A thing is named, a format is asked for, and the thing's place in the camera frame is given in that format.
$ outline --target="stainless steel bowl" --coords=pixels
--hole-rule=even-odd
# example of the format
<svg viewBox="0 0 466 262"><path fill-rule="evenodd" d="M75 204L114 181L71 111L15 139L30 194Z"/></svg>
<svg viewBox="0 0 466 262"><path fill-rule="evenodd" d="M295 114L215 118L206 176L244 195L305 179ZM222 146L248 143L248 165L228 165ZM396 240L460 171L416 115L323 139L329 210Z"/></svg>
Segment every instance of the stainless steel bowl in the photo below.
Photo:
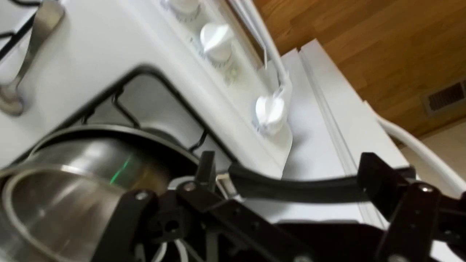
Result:
<svg viewBox="0 0 466 262"><path fill-rule="evenodd" d="M55 133L0 173L0 259L88 261L123 191L160 195L196 163L176 143L126 127Z"/></svg>

